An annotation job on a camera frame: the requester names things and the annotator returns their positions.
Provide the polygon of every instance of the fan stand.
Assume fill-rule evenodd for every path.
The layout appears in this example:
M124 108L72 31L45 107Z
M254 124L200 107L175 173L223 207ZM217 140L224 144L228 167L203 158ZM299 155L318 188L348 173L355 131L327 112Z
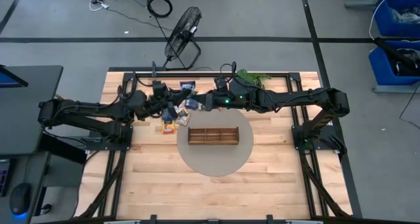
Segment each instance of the fan stand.
M189 69L191 69L194 66L194 64L196 63L198 57L201 55L201 48L198 46L198 44L193 39L190 39L190 42L192 42L194 44L194 46L196 46L196 48L198 50L198 53L197 53L196 57L194 58L194 60L191 62L190 66L187 67L187 68L166 68L166 64L168 62L172 61L172 57L168 57L166 59L166 61L165 61L165 64L163 64L163 68L165 69L165 71L170 71L170 70L189 70Z

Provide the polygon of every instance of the wooden divider tray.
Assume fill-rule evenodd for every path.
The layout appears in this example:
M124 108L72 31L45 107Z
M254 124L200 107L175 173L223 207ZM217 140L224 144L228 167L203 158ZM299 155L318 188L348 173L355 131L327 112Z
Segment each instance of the wooden divider tray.
M188 128L189 145L238 145L239 129L233 128Z

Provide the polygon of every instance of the keyboard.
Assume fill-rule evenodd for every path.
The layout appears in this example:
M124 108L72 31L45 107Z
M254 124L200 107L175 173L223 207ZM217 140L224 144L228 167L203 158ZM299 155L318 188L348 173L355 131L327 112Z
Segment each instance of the keyboard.
M0 197L6 196L7 183L11 179L11 164L10 159L0 159Z

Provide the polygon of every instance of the computer mouse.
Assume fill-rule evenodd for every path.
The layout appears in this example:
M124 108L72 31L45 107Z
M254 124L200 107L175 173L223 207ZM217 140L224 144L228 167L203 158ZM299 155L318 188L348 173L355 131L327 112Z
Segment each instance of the computer mouse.
M26 213L31 200L31 185L20 183L15 186L10 194L10 210L15 215Z

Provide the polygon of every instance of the beige circular platform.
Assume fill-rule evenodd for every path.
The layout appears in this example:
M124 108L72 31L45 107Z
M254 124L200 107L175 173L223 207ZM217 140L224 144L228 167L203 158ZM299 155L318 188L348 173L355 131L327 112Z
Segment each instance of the beige circular platform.
M179 126L178 150L182 159L194 171L220 177L238 171L252 153L254 136L247 118L236 109L191 111L187 126ZM238 145L189 145L188 128L238 127Z

